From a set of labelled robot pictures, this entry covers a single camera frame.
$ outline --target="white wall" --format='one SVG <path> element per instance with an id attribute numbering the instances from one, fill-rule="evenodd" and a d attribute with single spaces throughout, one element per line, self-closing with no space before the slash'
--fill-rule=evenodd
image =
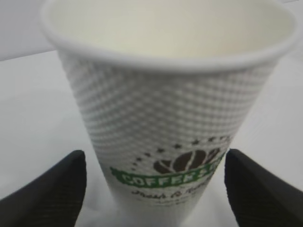
<path id="1" fill-rule="evenodd" d="M 44 1 L 0 0 L 0 61 L 53 49 L 38 27 Z"/>

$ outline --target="brown coffee bean graphic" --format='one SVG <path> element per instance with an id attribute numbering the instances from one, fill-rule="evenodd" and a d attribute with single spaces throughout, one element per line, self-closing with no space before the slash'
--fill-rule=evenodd
<path id="1" fill-rule="evenodd" d="M 181 172 L 189 169 L 194 169 L 203 164 L 206 157 L 206 152 L 203 150 L 190 151 L 180 155 L 173 163 L 173 169 L 176 172 Z"/>
<path id="2" fill-rule="evenodd" d="M 210 163 L 217 156 L 217 154 L 219 154 L 219 152 L 220 148 L 212 149 L 207 155 L 207 160 L 205 161 L 205 164 Z"/>
<path id="3" fill-rule="evenodd" d="M 153 164 L 153 168 L 161 174 L 178 173 L 196 169 L 208 164 L 220 153 L 220 148 L 212 149 L 208 154 L 204 150 L 194 150 L 178 156 L 175 160 L 160 160 Z"/>
<path id="4" fill-rule="evenodd" d="M 171 161 L 167 160 L 161 160 L 161 161 L 156 161 L 153 164 L 153 168 L 161 174 L 169 174 L 171 173 L 169 167 L 170 167 Z"/>
<path id="5" fill-rule="evenodd" d="M 200 165 L 203 164 L 204 159 L 206 158 L 206 152 L 203 150 L 196 150 L 193 155 L 195 155 L 194 159 L 192 160 L 189 169 L 198 168 Z"/>

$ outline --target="cup rim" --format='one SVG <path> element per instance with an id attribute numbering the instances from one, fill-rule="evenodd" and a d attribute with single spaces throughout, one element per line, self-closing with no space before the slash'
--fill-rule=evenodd
<path id="1" fill-rule="evenodd" d="M 72 40 L 57 32 L 52 26 L 48 14 L 52 5 L 58 1 L 60 0 L 47 0 L 40 11 L 40 27 L 42 32 L 55 47 L 85 59 L 135 70 L 156 71 L 165 74 L 218 73 L 242 70 L 278 60 L 279 57 L 291 49 L 301 36 L 298 17 L 282 6 L 282 3 L 272 1 L 273 5 L 276 5 L 276 7 L 280 8 L 292 18 L 294 30 L 285 40 L 264 49 L 248 53 L 201 59 L 173 59 L 126 54 Z"/>

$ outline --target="disposable coffee cup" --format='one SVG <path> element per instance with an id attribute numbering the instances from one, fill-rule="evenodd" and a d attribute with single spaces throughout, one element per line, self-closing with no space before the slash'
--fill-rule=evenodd
<path id="1" fill-rule="evenodd" d="M 49 0 L 41 18 L 113 198 L 141 227 L 188 216 L 299 36 L 268 0 Z"/>

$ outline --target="embossed dot pattern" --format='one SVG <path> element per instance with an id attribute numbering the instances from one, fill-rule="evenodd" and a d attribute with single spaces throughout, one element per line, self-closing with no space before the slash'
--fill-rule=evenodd
<path id="1" fill-rule="evenodd" d="M 159 175 L 170 173 L 169 161 L 186 153 L 189 160 L 178 171 L 223 154 L 230 141 L 220 138 L 234 136 L 276 64 L 218 74 L 155 75 L 59 56 L 102 170 L 117 188 L 127 186 L 111 176 L 109 167 Z"/>

